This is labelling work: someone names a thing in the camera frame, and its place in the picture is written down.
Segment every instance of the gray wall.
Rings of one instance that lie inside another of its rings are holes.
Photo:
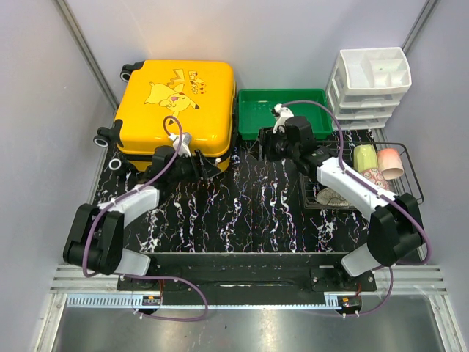
[[[386,126],[405,143],[426,201],[426,231],[441,265],[459,326],[469,343],[469,2],[441,1],[408,55],[413,86]]]
[[[120,99],[123,64],[229,62],[239,88],[325,88],[341,48],[400,46],[424,0],[68,0]]]
[[[2,1],[0,28],[0,350],[23,352],[112,111],[51,0]]]

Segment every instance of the black marble tabletop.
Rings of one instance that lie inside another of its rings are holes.
[[[344,135],[373,140],[371,131]],[[125,247],[150,253],[351,252],[366,242],[368,222],[360,212],[304,209],[294,164],[258,161],[251,147],[252,142],[239,142],[229,168],[209,182],[174,184],[164,203],[126,228]],[[138,175],[117,177],[108,168],[118,153],[108,151],[95,204],[137,183]]]

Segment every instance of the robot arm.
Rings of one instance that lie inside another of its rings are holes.
[[[281,104],[273,109],[273,114],[277,119],[274,128],[263,128],[259,132],[259,157],[269,161],[293,160],[301,173],[332,188],[369,221],[367,243],[341,260],[341,268],[348,276],[356,277],[381,265],[391,266],[424,244],[411,222],[381,198],[386,196],[397,203],[421,225],[418,203],[412,195],[397,196],[386,191],[348,165],[344,165],[343,170],[334,151],[318,147],[305,117],[293,116]],[[351,178],[349,173],[361,182]]]
[[[148,186],[139,190],[132,196],[114,205],[100,221],[97,231],[101,231],[98,239],[92,240],[89,249],[88,267],[102,274],[125,273],[145,275],[149,267],[149,258],[146,255],[123,249],[124,228],[140,215],[145,214],[158,206],[160,192]],[[83,204],[77,209],[73,220],[67,244],[64,248],[64,260],[70,264],[81,266],[84,256],[84,247],[89,229],[94,217],[100,209],[112,202],[99,205]]]

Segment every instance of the suitcase wheel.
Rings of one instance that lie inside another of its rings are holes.
[[[122,79],[124,82],[129,82],[130,75],[132,74],[132,71],[129,70],[122,70],[120,71],[120,79]]]
[[[98,146],[98,147],[102,147],[102,148],[107,148],[109,147],[111,141],[109,140],[108,137],[104,137],[104,136],[99,136],[99,135],[96,135],[94,138],[93,138],[93,142]]]
[[[120,159],[115,158],[109,161],[108,166],[109,166],[109,169],[111,169],[112,171],[116,171],[121,168],[122,162],[120,161]]]

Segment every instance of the dish rack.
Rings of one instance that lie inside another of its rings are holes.
[[[404,193],[412,194],[416,199],[418,204],[422,204],[425,200],[424,193],[420,187],[416,171],[413,167],[412,161],[409,156],[407,148],[401,143],[392,143],[392,142],[370,142],[370,141],[344,141],[344,162],[353,167],[353,150],[356,146],[361,144],[371,144],[374,146],[376,151],[385,148],[394,148],[399,151],[402,160],[402,166],[404,167],[404,174],[395,179],[388,180],[390,190],[398,195]],[[331,150],[339,152],[339,142],[338,141],[324,141],[318,142],[318,146],[325,146]],[[355,207],[350,206],[339,206],[339,205],[324,205],[316,201],[316,195],[319,191],[325,189],[326,187],[321,185],[318,182],[312,182],[305,175],[300,176],[300,193],[303,202],[303,207],[305,209],[337,209],[337,210],[354,210]]]

